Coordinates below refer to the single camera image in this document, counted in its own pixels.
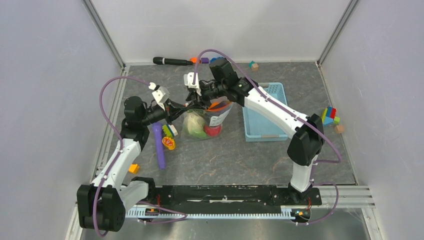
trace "light blue tray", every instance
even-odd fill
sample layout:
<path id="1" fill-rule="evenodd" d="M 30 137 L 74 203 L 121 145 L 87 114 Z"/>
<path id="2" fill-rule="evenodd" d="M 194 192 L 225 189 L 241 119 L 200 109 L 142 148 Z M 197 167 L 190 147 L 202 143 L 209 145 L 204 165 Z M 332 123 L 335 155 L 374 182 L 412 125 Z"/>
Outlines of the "light blue tray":
<path id="1" fill-rule="evenodd" d="M 283 84 L 270 82 L 259 85 L 271 96 L 287 105 Z M 243 120 L 246 142 L 285 141 L 288 138 L 281 128 L 247 107 L 243 107 Z"/>

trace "gray floor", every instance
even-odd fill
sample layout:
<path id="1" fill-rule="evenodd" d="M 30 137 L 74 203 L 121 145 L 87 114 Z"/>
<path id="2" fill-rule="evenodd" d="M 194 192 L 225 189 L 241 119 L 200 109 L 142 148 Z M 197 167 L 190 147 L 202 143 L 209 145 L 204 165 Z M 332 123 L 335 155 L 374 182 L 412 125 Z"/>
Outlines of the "gray floor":
<path id="1" fill-rule="evenodd" d="M 257 72 L 252 72 L 247 63 L 242 67 L 259 83 L 282 83 L 288 105 L 299 112 L 321 115 L 329 105 L 324 83 L 313 62 L 260 63 Z M 170 99 L 184 103 L 188 92 L 183 74 L 193 69 L 193 66 L 131 66 L 128 75 L 165 86 L 171 94 Z M 201 80 L 212 79 L 207 64 L 201 65 L 199 77 Z M 117 122 L 124 118 L 123 104 L 126 98 L 139 96 L 150 103 L 153 99 L 150 92 L 145 85 L 127 80 Z M 182 123 L 182 116 L 174 122 L 179 132 Z M 344 161 L 340 164 L 320 164 L 316 169 L 315 181 L 355 183 L 341 136 L 334 132 L 333 126 L 324 127 L 324 132 L 335 143 Z M 113 148 L 117 141 L 118 138 L 114 137 Z M 198 141 L 180 134 L 175 141 L 175 150 L 165 150 L 166 169 L 159 170 L 155 141 L 153 134 L 150 134 L 144 150 L 134 161 L 140 165 L 137 176 L 154 178 L 157 185 L 285 185 L 292 176 L 292 161 L 286 153 L 289 141 L 246 142 L 242 108 L 239 105 L 233 106 L 223 122 L 220 136 Z M 335 160 L 336 155 L 325 144 L 319 158 Z M 128 173 L 125 182 L 128 183 L 134 176 Z"/>
<path id="2" fill-rule="evenodd" d="M 312 220 L 326 214 L 314 209 Z M 98 240 L 94 230 L 84 229 L 82 240 Z M 144 225 L 125 219 L 122 229 L 109 232 L 105 240 L 369 240 L 360 208 L 337 209 L 326 220 L 309 226 L 295 226 L 288 220 L 270 219 L 189 219 L 175 223 Z"/>

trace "blue block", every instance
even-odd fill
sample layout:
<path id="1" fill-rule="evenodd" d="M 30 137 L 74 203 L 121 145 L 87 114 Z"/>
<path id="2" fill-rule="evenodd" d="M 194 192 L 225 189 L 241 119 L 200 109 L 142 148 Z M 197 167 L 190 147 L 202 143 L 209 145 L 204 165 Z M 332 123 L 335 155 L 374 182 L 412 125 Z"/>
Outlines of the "blue block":
<path id="1" fill-rule="evenodd" d="M 325 116 L 325 119 L 324 119 L 324 122 L 322 123 L 322 125 L 323 126 L 328 126 L 328 125 L 332 124 L 333 121 L 334 121 L 334 119 L 332 119 L 331 117 Z"/>
<path id="2" fill-rule="evenodd" d="M 331 106 L 327 107 L 327 113 L 325 114 L 325 116 L 330 117 L 332 110 L 333 108 Z"/>

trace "label on bag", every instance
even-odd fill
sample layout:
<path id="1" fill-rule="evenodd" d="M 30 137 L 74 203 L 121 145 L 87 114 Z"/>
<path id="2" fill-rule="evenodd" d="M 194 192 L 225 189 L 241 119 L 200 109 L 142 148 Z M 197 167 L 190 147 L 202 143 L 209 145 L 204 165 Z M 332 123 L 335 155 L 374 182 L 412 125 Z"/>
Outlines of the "label on bag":
<path id="1" fill-rule="evenodd" d="M 225 111 L 223 114 L 219 116 L 211 116 L 209 127 L 215 127 L 215 126 L 221 125 L 224 122 L 224 119 L 226 118 L 226 116 L 230 113 L 230 109 L 228 109 L 227 111 Z"/>

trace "plastic bag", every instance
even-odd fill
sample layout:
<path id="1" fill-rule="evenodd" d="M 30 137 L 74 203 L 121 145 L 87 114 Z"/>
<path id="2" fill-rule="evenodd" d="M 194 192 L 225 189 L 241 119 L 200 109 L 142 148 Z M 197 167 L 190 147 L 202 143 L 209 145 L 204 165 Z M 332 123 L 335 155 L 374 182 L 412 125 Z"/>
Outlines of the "plastic bag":
<path id="1" fill-rule="evenodd" d="M 208 110 L 191 109 L 184 115 L 183 133 L 196 139 L 208 139 L 221 133 L 223 121 L 230 113 L 233 103 L 224 100 L 214 102 Z"/>

